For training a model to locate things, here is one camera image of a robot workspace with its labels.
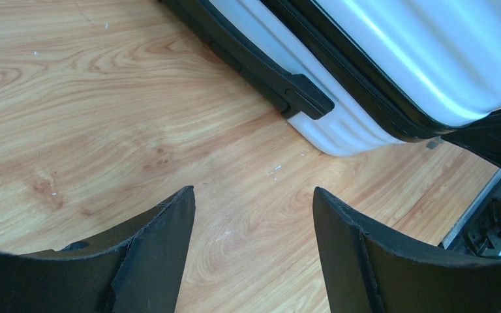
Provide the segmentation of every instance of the wood grain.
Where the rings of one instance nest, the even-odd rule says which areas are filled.
[[[447,143],[322,154],[154,1],[0,0],[0,249],[194,185],[178,312],[327,312],[314,187],[437,244],[494,172]]]

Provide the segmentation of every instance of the suitcase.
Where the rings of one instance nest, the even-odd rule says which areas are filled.
[[[319,150],[441,138],[501,168],[501,0],[162,0]]]

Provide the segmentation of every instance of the white speck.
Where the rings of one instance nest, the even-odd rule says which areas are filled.
[[[214,242],[216,242],[216,243],[217,243],[218,241],[220,241],[220,240],[224,239],[225,237],[229,236],[230,234],[231,234],[231,232],[230,232],[230,231],[226,231],[223,235],[221,235],[221,236],[220,236],[220,237],[218,237],[216,240],[214,240]]]
[[[287,271],[289,269],[289,267],[291,267],[291,265],[293,265],[295,262],[296,261],[291,262],[291,264],[289,264],[289,266],[285,268],[285,271]]]

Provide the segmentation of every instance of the wooden floor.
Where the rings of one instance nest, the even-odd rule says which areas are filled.
[[[437,244],[495,170],[449,143],[324,155],[152,0],[0,0],[0,249],[194,185],[178,312],[327,312],[314,187]]]

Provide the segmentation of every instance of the black suitcase trim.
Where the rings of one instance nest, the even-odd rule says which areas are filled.
[[[299,112],[319,119],[334,107],[303,74],[291,74],[258,49],[209,1],[159,0],[286,119]]]
[[[394,84],[316,1],[261,0],[393,137],[418,142],[462,129],[431,119]]]

